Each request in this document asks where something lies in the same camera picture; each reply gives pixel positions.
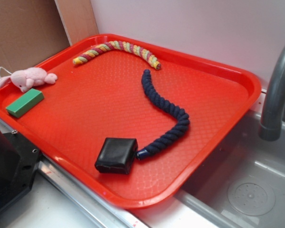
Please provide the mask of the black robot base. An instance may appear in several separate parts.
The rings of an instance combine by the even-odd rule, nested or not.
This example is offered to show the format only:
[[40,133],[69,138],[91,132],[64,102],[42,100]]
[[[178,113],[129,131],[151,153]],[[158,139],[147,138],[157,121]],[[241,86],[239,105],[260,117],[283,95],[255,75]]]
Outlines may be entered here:
[[41,155],[21,133],[0,131],[0,213],[31,191]]

